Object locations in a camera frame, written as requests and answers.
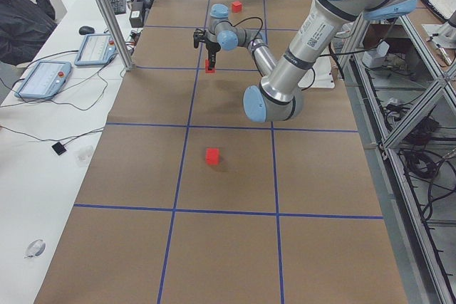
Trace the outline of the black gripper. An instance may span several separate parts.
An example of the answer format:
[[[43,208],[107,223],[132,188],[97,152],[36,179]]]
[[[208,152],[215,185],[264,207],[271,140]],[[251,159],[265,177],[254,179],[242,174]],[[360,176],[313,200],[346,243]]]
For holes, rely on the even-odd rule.
[[[212,34],[208,30],[196,28],[192,34],[192,39],[194,48],[203,45],[208,51],[208,59],[216,66],[219,44],[212,39]]]

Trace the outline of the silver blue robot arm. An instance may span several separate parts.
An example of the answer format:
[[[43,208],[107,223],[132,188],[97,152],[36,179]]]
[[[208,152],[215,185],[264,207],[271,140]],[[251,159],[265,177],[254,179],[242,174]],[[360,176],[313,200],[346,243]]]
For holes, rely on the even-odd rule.
[[[317,58],[345,23],[362,15],[366,20],[394,19],[412,12],[418,0],[312,0],[310,12],[301,28],[276,60],[259,29],[234,26],[223,4],[212,6],[209,27],[193,33],[194,46],[204,44],[209,69],[216,54],[246,48],[261,74],[258,85],[249,86],[243,96],[245,115],[252,122],[286,121],[302,110],[299,82],[312,69]]]

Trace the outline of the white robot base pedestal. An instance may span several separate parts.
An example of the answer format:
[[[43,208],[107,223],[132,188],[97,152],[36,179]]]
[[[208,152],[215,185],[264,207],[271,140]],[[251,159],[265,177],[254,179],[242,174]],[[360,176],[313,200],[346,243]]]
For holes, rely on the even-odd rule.
[[[308,70],[304,77],[299,81],[298,86],[304,88],[325,88],[332,89],[335,83],[332,75],[331,58],[319,57],[313,65],[313,68]]]

